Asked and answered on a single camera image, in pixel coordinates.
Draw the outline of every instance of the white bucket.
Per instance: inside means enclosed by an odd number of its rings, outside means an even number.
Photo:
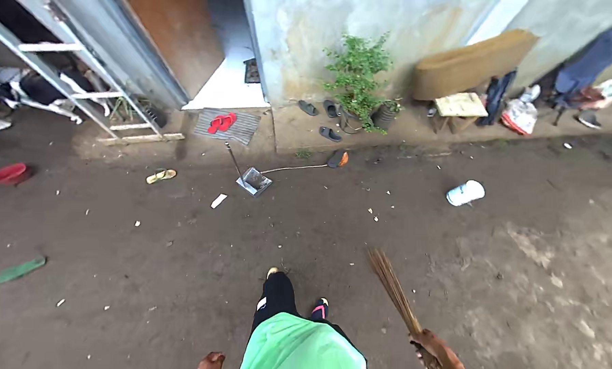
[[[481,183],[476,180],[468,180],[466,183],[447,192],[447,201],[451,205],[461,206],[473,200],[484,197],[486,191]]]

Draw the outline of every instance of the hanging clothes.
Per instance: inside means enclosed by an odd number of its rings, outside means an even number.
[[[612,28],[599,34],[580,55],[567,62],[555,80],[558,96],[555,103],[570,107],[571,99],[591,85],[612,64]]]
[[[486,90],[486,111],[489,113],[487,116],[479,118],[477,125],[492,125],[495,122],[495,118],[500,114],[500,103],[504,93],[509,88],[509,85],[515,78],[516,71],[512,70],[505,74],[501,78],[491,78],[491,84]]]

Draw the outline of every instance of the dog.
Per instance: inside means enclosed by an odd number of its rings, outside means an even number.
[[[95,92],[92,84],[78,69],[67,68],[59,70],[58,76],[75,93]],[[110,115],[110,107],[105,99],[90,98],[89,100],[103,107],[104,116]],[[21,77],[14,80],[0,82],[0,101],[10,109],[17,109],[22,105],[31,106],[32,108],[64,115],[76,124],[83,122],[83,118],[73,113],[75,106],[71,100],[56,90],[39,73],[32,70],[24,71]]]

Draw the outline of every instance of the doorway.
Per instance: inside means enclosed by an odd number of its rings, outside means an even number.
[[[176,80],[194,96],[183,110],[269,106],[260,74],[248,66],[255,47],[244,0],[128,3]]]

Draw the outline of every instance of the green shirt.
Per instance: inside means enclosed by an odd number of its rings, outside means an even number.
[[[363,355],[328,324],[279,313],[262,322],[253,331],[240,368],[365,367]]]

